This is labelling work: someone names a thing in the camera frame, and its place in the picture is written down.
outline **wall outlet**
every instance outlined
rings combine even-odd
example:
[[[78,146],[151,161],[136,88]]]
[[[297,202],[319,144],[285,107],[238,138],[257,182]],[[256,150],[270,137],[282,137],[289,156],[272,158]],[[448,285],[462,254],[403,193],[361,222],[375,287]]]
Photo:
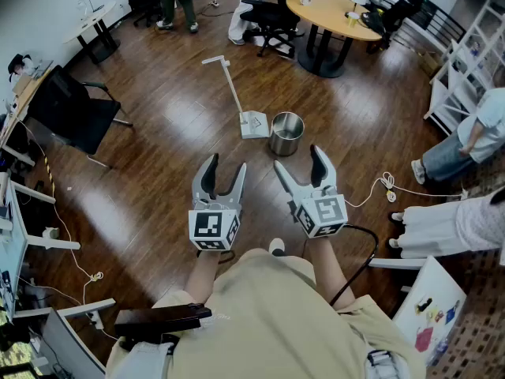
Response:
[[[93,325],[97,330],[103,330],[102,319],[100,318],[100,315],[97,311],[94,311],[93,313],[88,313],[88,316],[90,319],[92,319]]]

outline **hand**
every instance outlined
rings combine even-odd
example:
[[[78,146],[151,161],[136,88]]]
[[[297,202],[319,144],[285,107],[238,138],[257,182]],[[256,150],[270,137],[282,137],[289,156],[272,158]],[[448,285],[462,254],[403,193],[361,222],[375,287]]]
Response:
[[[470,146],[465,146],[465,147],[459,149],[459,154],[463,157],[467,157],[470,155],[470,152],[472,151],[472,149],[473,148]]]

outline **metal trash can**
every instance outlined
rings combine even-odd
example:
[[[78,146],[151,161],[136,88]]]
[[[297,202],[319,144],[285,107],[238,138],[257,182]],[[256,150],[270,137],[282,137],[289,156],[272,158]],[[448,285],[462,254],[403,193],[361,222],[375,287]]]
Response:
[[[290,156],[297,151],[305,125],[293,112],[281,112],[271,122],[268,145],[277,156]]]

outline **wooden floor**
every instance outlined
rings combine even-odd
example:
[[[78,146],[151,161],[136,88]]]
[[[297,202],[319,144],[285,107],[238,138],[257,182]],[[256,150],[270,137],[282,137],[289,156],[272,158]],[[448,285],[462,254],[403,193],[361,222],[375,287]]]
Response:
[[[208,1],[196,0],[196,10]],[[237,0],[220,2],[218,9],[207,13],[224,13],[237,5]],[[430,86],[413,52],[393,43],[388,51],[370,56],[365,45],[356,42],[345,74],[328,80],[271,51],[258,58],[257,47],[234,46],[227,39],[230,17],[199,16],[196,35],[184,29],[181,10],[174,32],[159,33],[143,23],[134,28],[128,19],[113,30],[122,42],[116,53],[100,66],[82,58],[71,69],[79,81],[105,82],[135,125],[128,129],[113,124],[103,140],[97,158],[113,164],[112,171],[89,162],[76,149],[56,142],[46,145],[57,187],[56,205],[72,239],[82,244],[77,260],[86,271],[104,274],[103,280],[88,285],[86,302],[114,298],[118,303],[102,313],[109,333],[114,333],[120,309],[150,307],[184,285],[196,256],[187,227],[191,181],[214,152],[219,153],[220,189],[228,187],[242,162],[248,165],[243,219],[234,244],[238,256],[255,247],[266,248],[275,237],[285,240],[289,254],[301,254],[305,237],[300,225],[293,223],[289,197],[275,175],[275,156],[266,140],[241,139],[221,66],[202,66],[203,59],[224,54],[231,61],[230,72],[244,111],[262,111],[269,120],[281,111],[303,118],[305,135],[298,151],[281,159],[299,179],[308,180],[309,146],[318,144],[335,165],[339,192],[354,204],[368,196],[371,184],[384,171],[394,175],[397,185],[425,192],[413,178],[410,161],[442,136],[422,119]],[[309,25],[301,23],[300,28],[309,29]],[[331,48],[338,50],[341,44],[333,39]],[[47,182],[41,161],[27,185],[37,179]],[[383,242],[398,234],[387,221],[387,213],[436,201],[397,193],[398,202],[390,204],[385,194],[377,186],[366,205],[347,211],[350,223],[379,235],[380,254],[387,256]],[[372,246],[365,235],[348,231],[332,241],[348,276]],[[88,279],[69,251],[30,249],[28,259],[37,270],[38,284],[82,299]],[[402,284],[395,273],[370,269],[353,289],[357,295],[370,294],[390,313]],[[55,297],[54,304],[69,306]],[[91,327],[80,328],[80,336],[105,362],[113,340]]]

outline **cardboard box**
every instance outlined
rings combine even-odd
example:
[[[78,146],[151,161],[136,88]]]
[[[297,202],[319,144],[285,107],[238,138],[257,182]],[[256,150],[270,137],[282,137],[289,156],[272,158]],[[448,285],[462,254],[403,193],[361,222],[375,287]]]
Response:
[[[442,59],[438,54],[426,52],[419,57],[419,66],[429,77],[435,76],[442,67]]]

